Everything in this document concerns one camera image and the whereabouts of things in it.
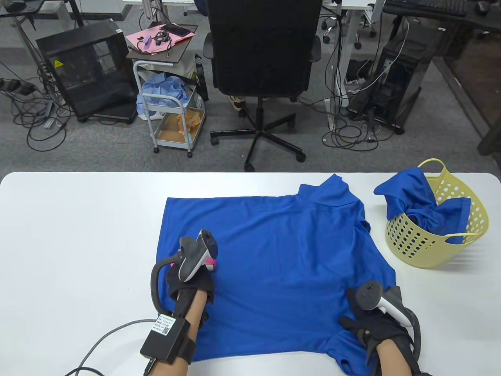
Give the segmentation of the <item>person's left hand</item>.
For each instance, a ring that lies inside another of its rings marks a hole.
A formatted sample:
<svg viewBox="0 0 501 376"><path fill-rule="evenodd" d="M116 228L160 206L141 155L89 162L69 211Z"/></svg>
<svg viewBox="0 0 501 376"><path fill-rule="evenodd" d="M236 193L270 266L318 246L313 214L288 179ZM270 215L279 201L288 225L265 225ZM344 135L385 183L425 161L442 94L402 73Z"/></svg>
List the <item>person's left hand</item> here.
<svg viewBox="0 0 501 376"><path fill-rule="evenodd" d="M186 317L198 291L207 293L206 302L213 304L214 282L211 272L202 266L194 276L186 282L179 278L179 265L173 265L166 273L166 283L168 285L168 295L175 301L173 317Z"/></svg>

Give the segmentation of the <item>person's right hand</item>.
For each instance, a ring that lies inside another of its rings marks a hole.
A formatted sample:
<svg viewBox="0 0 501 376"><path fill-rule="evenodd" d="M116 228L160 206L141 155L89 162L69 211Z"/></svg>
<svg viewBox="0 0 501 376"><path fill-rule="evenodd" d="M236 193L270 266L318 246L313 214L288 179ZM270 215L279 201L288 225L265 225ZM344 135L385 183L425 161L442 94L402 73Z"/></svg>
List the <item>person's right hand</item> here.
<svg viewBox="0 0 501 376"><path fill-rule="evenodd" d="M403 327L391 315L383 313L378 308L365 311L356 302L356 289L349 288L346 292L347 299L354 315L354 319L341 316L338 320L340 326L351 332L365 347L367 358L370 358L385 340L392 340L404 356L414 357L414 342Z"/></svg>

